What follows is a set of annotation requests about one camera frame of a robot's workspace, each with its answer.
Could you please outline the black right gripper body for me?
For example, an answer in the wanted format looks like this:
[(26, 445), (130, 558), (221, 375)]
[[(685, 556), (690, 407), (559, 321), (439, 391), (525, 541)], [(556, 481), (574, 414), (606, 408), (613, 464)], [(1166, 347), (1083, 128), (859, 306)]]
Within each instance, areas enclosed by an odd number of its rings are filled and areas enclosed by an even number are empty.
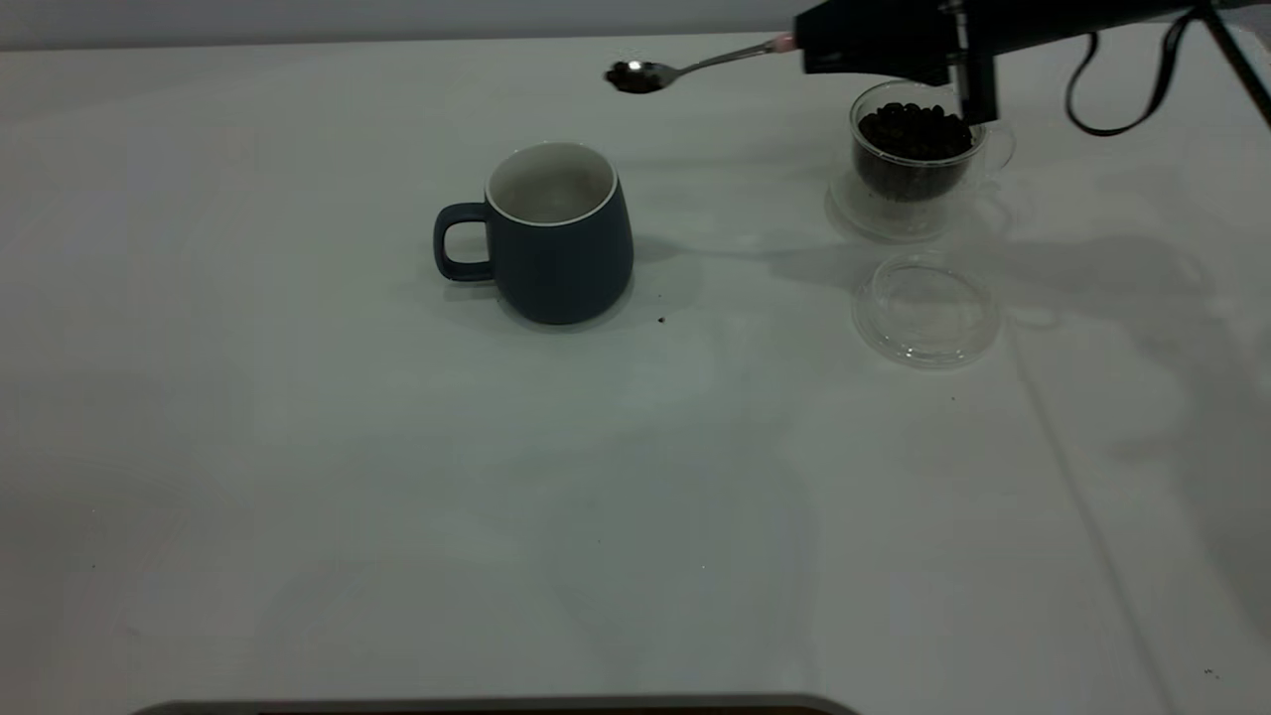
[(1088, 32), (1089, 1), (941, 1), (953, 44), (947, 55), (970, 124), (999, 118), (996, 58)]

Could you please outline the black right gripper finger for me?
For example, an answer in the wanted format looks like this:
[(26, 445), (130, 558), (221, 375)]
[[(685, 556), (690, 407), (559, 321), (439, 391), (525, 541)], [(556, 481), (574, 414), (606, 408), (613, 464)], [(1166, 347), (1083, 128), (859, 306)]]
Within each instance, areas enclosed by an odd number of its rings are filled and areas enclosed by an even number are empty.
[(949, 15), (939, 1), (821, 1), (794, 15), (801, 50), (949, 47)]
[(808, 75), (877, 75), (944, 86), (949, 85), (949, 65), (956, 63), (956, 50), (902, 44), (799, 47), (799, 60)]

